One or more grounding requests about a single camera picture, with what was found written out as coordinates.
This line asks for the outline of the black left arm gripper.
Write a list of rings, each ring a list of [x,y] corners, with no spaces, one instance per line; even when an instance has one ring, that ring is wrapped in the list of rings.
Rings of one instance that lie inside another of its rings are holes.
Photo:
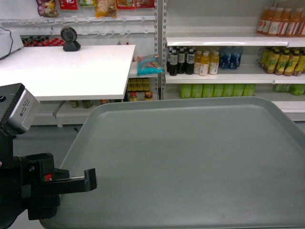
[[[97,188],[95,168],[83,177],[69,178],[68,170],[57,169],[50,153],[14,156],[13,139],[6,129],[8,118],[21,97],[21,83],[0,88],[0,227],[9,228],[28,211],[30,220],[49,219],[60,205],[59,195],[89,192]]]

